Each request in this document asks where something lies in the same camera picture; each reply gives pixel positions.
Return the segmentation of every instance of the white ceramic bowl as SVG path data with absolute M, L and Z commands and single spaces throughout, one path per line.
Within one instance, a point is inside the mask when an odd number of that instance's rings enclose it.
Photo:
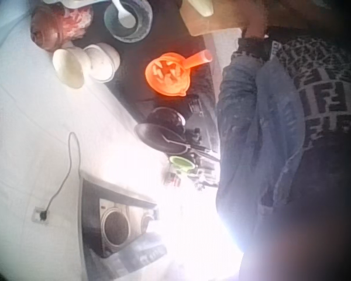
M 84 51 L 91 60 L 90 77 L 99 83 L 111 81 L 121 63 L 118 52 L 105 43 L 89 45 Z
M 78 47 L 56 50 L 52 62 L 61 82 L 75 89 L 84 85 L 85 78 L 91 71 L 90 58 Z

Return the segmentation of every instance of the power cord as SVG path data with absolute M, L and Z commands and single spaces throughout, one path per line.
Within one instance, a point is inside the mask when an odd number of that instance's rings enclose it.
M 63 180 L 63 182 L 61 183 L 60 187 L 58 188 L 58 190 L 56 191 L 56 193 L 51 197 L 51 199 L 49 200 L 48 202 L 48 205 L 47 205 L 47 208 L 40 212 L 40 220 L 41 221 L 45 221 L 47 220 L 47 215 L 48 215 L 48 210 L 49 210 L 49 207 L 51 206 L 52 204 L 52 201 L 58 196 L 58 194 L 61 192 L 61 190 L 63 189 L 64 187 L 64 184 L 66 182 L 66 180 L 69 178 L 69 175 L 70 175 L 70 172 L 71 172 L 71 166 L 72 166 L 72 160 L 71 160 L 71 146 L 70 146 L 70 141 L 71 141 L 71 137 L 74 136 L 75 138 L 75 141 L 77 142 L 77 146 L 78 146 L 78 157 L 79 157 L 79 163 L 78 163 L 78 173 L 80 172 L 81 170 L 81 146 L 80 146 L 80 142 L 78 140 L 78 137 L 77 135 L 74 133 L 74 132 L 71 132 L 69 133 L 69 137 L 68 137 L 68 152 L 69 152 L 69 169 L 68 169 L 68 172 L 66 173 L 66 176 Z

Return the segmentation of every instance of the gray bowl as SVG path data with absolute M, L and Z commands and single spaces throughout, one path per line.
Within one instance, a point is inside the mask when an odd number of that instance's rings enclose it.
M 104 13 L 104 24 L 112 36 L 125 43 L 144 39 L 152 26 L 152 7 L 146 0 L 121 0 L 122 5 L 136 18 L 133 28 L 125 28 L 118 19 L 118 10 L 114 4 Z

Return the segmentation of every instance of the white tiled wall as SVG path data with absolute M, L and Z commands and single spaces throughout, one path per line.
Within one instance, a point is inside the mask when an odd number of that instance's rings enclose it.
M 153 197 L 167 159 L 135 137 L 135 121 L 104 85 L 72 90 L 59 82 L 29 25 L 18 24 L 0 48 L 0 272 L 9 280 L 81 280 L 74 141 L 71 176 L 49 225 L 31 221 L 66 174 L 68 133 L 78 135 L 84 171 Z

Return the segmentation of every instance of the electrical outlet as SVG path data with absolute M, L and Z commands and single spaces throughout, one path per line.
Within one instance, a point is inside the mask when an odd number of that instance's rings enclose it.
M 48 221 L 49 221 L 49 219 L 48 219 L 48 217 L 49 217 L 49 211 L 47 211 L 47 219 L 46 219 L 45 221 L 42 221 L 42 220 L 40 219 L 40 213 L 41 213 L 41 212 L 44 212 L 44 211 L 45 211 L 45 209 L 43 209 L 43 208 L 35 207 L 34 212 L 33 212 L 33 215 L 32 215 L 32 217 L 31 217 L 31 220 L 32 220 L 33 222 L 36 222 L 37 224 L 47 225 L 47 224 L 48 224 Z

